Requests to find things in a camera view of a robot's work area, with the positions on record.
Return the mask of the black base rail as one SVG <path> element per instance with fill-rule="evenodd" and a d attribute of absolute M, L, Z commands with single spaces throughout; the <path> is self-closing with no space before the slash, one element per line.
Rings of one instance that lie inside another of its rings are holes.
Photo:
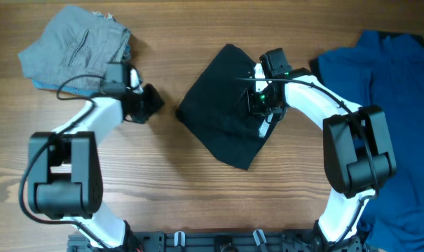
<path fill-rule="evenodd" d="M 136 232 L 135 236 L 142 243 L 140 251 L 148 252 L 315 251 L 313 246 L 320 244 L 320 241 L 313 237 L 312 230 L 209 233 Z"/>

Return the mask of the blue polo shirt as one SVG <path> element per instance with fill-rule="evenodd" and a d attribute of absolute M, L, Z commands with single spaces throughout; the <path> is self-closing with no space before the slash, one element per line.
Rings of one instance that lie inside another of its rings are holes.
<path fill-rule="evenodd" d="M 310 62 L 321 84 L 386 116 L 397 173 L 370 201 L 358 228 L 385 251 L 424 251 L 424 38 L 366 30 L 353 47 Z"/>

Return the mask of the blue folded denim shorts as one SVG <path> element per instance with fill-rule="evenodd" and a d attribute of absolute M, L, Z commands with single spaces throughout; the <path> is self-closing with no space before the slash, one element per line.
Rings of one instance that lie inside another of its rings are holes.
<path fill-rule="evenodd" d="M 131 46 L 127 44 L 125 46 L 124 52 L 121 55 L 121 61 L 127 62 L 131 59 Z M 59 85 L 56 84 L 47 84 L 42 83 L 37 80 L 32 79 L 33 86 L 38 90 L 57 90 L 59 88 Z M 62 88 L 62 91 L 68 92 L 74 95 L 81 95 L 81 96 L 90 96 L 97 92 L 98 87 L 80 87 L 79 85 L 72 86 L 64 86 Z"/>

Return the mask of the black shorts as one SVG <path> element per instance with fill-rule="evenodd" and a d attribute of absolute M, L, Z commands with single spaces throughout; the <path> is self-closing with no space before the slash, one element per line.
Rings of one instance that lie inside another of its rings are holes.
<path fill-rule="evenodd" d="M 256 63 L 225 45 L 198 77 L 176 110 L 183 123 L 220 162 L 247 170 L 275 125 L 249 112 L 247 88 Z"/>

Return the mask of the grey folded shorts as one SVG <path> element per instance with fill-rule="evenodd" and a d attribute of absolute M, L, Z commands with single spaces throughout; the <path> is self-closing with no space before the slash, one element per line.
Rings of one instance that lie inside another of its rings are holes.
<path fill-rule="evenodd" d="M 122 60 L 130 35 L 112 16 L 66 6 L 39 39 L 18 54 L 23 75 L 45 88 L 82 74 L 102 76 L 108 63 Z"/>

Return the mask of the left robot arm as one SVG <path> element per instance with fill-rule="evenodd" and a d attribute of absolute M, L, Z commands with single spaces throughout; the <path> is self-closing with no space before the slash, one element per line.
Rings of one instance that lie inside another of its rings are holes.
<path fill-rule="evenodd" d="M 103 201 L 98 145 L 123 122 L 144 124 L 164 102 L 128 63 L 113 62 L 100 76 L 99 90 L 84 97 L 78 114 L 51 132 L 29 139 L 19 204 L 36 223 L 72 225 L 68 251 L 143 251 L 127 221 Z"/>

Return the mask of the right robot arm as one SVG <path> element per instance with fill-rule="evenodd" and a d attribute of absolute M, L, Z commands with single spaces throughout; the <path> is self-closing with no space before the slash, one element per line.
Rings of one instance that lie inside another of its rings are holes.
<path fill-rule="evenodd" d="M 266 137 L 297 109 L 323 133 L 324 172 L 331 192 L 324 213 L 310 230 L 280 233 L 284 251 L 363 251 L 357 224 L 368 201 L 395 175 L 397 165 L 384 111 L 362 106 L 331 91 L 305 69 L 293 70 L 283 49 L 264 53 L 249 78 L 247 105 L 261 116 Z"/>

